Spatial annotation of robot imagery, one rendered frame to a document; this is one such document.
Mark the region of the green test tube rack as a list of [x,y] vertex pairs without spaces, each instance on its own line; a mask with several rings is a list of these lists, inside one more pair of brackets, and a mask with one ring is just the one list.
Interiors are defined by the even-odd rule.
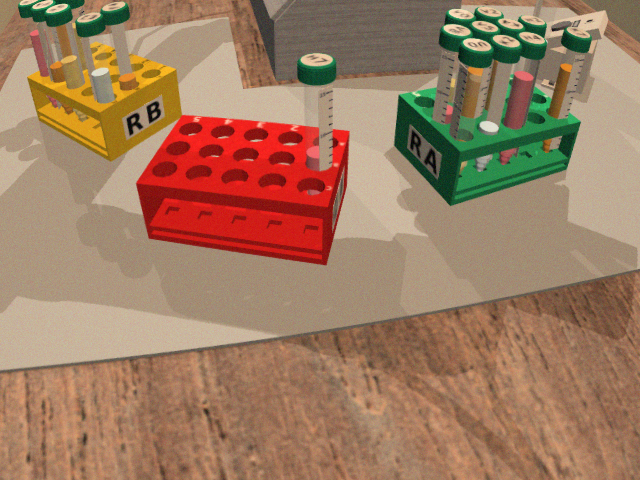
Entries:
[[[498,134],[479,132],[479,116],[467,142],[450,136],[450,124],[432,120],[436,88],[399,94],[394,146],[450,206],[567,170],[581,121],[571,113],[564,119],[548,115],[551,98],[537,87],[525,126],[503,125],[508,87]],[[559,136],[559,148],[545,153],[542,141]],[[502,165],[498,152],[517,147],[518,157]],[[491,154],[490,163],[478,172],[474,159]],[[464,161],[468,163],[459,176]]]

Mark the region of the red test tube rack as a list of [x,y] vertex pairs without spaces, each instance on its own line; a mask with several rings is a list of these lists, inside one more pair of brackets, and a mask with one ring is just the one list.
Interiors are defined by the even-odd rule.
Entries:
[[148,237],[327,265],[348,152],[333,129],[333,165],[312,171],[305,126],[182,115],[136,182]]

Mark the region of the beige bench mat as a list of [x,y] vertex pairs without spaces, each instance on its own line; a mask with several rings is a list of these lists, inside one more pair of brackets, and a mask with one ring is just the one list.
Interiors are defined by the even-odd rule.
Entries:
[[[182,115],[305,126],[304,84],[243,89],[229,17],[128,30]],[[398,95],[340,79],[350,133],[327,265],[149,239],[136,182],[178,120],[112,162],[38,119],[20,51],[0,91],[0,373],[404,320],[640,271],[640,64],[603,35],[567,170],[450,206],[394,146]]]

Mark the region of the yellow test tube rack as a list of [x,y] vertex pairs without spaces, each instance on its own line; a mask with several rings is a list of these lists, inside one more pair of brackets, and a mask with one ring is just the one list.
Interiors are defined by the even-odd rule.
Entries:
[[[176,69],[132,54],[138,87],[123,91],[112,47],[105,45],[105,50],[115,94],[110,103],[94,100],[87,70],[85,84],[76,89],[68,89],[65,81],[51,82],[39,71],[27,79],[39,121],[112,162],[181,118],[182,111]],[[88,115],[87,120],[54,108],[46,95]]]

